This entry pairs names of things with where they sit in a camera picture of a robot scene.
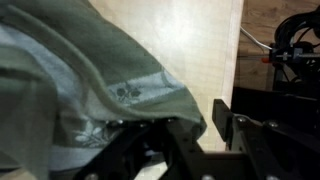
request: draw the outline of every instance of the wooden panel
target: wooden panel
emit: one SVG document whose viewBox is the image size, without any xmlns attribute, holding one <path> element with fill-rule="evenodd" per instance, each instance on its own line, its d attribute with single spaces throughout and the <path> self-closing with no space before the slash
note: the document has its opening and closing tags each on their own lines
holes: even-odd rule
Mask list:
<svg viewBox="0 0 320 180">
<path fill-rule="evenodd" d="M 289 16 L 314 11 L 318 0 L 245 0 L 242 16 L 242 27 L 250 32 L 260 42 L 269 45 L 274 42 L 274 32 L 278 25 Z M 310 31 L 304 40 L 319 43 Z M 268 54 L 268 50 L 261 50 L 247 37 L 240 35 L 238 56 Z M 235 86 L 251 89 L 270 89 L 273 79 L 272 67 L 260 62 L 260 58 L 238 58 Z"/>
<path fill-rule="evenodd" d="M 186 84 L 208 124 L 199 141 L 205 151 L 224 149 L 211 114 L 214 98 L 231 102 L 242 2 L 91 0 Z"/>
</svg>

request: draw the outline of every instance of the black machine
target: black machine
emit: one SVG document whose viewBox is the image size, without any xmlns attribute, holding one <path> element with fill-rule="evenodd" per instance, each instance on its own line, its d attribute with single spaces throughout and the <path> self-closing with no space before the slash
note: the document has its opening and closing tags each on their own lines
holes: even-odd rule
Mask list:
<svg viewBox="0 0 320 180">
<path fill-rule="evenodd" d="M 294 42 L 295 34 L 306 31 Z M 161 180 L 320 179 L 320 54 L 301 41 L 313 30 L 320 38 L 320 9 L 286 19 L 276 30 L 269 59 L 276 71 L 273 92 L 235 88 L 232 107 L 214 100 L 213 122 L 225 152 L 204 153 L 194 134 L 199 127 L 179 119 L 125 125 L 123 133 L 74 179 L 134 179 L 163 154 L 168 170 Z M 283 81 L 283 67 L 297 76 Z"/>
</svg>

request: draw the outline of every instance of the embroidered flower pattern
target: embroidered flower pattern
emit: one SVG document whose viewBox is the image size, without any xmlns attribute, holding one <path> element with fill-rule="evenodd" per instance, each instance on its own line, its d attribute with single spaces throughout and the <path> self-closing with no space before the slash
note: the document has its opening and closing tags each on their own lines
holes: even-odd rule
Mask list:
<svg viewBox="0 0 320 180">
<path fill-rule="evenodd" d="M 141 92 L 139 91 L 139 87 L 132 87 L 126 82 L 123 88 L 118 88 L 116 93 L 113 94 L 116 95 L 119 102 L 131 105 L 140 101 L 139 96 Z"/>
<path fill-rule="evenodd" d="M 118 134 L 119 131 L 108 132 L 106 127 L 94 127 L 92 122 L 87 121 L 83 131 L 73 131 L 77 134 L 75 140 L 87 147 L 105 147 Z"/>
</svg>

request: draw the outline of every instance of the brown wall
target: brown wall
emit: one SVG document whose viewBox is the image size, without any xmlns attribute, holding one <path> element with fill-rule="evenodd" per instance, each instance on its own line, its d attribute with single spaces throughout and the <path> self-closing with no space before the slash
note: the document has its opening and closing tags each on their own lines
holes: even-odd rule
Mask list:
<svg viewBox="0 0 320 180">
<path fill-rule="evenodd" d="M 319 5 L 319 0 L 245 0 L 242 27 L 260 42 L 269 45 L 274 41 L 276 28 L 284 19 L 294 14 L 313 11 Z M 308 33 L 306 39 L 319 41 L 312 32 Z M 268 51 L 263 52 L 241 34 L 235 86 L 260 90 L 271 88 L 273 68 L 261 63 L 259 57 L 245 57 L 263 54 L 268 54 Z"/>
</svg>

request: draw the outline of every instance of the gray-green cloth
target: gray-green cloth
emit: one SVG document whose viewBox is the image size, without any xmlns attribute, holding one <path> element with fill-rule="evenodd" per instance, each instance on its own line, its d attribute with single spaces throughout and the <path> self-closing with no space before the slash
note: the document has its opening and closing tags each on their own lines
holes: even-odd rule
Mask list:
<svg viewBox="0 0 320 180">
<path fill-rule="evenodd" d="M 81 167 L 121 133 L 108 121 L 204 131 L 187 88 L 87 0 L 11 0 L 0 12 L 0 169 L 47 179 Z"/>
</svg>

